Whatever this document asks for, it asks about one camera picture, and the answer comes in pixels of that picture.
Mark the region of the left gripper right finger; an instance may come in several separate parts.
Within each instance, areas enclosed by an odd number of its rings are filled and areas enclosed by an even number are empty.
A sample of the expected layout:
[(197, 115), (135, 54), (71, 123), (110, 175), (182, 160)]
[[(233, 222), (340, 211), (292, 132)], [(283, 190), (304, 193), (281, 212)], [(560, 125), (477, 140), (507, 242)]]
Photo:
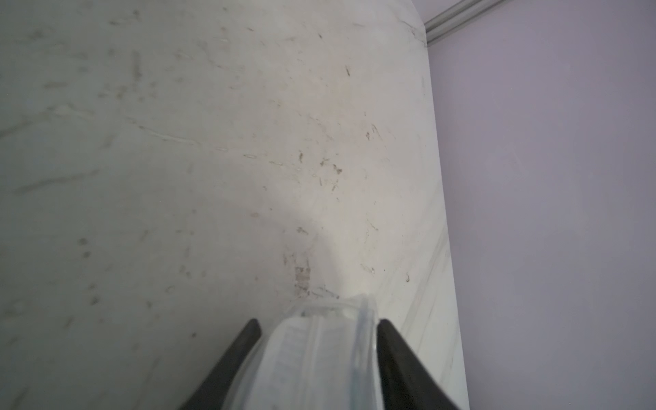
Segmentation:
[(377, 355), (385, 410), (457, 410), (387, 319), (377, 326)]

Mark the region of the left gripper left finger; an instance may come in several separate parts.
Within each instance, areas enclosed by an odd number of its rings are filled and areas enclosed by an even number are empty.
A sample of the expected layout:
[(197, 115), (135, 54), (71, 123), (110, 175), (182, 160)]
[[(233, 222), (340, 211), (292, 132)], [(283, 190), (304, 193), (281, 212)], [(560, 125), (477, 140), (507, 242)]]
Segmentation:
[(222, 409), (239, 370), (261, 336), (262, 329), (259, 321), (257, 319), (249, 320), (208, 376), (179, 409)]

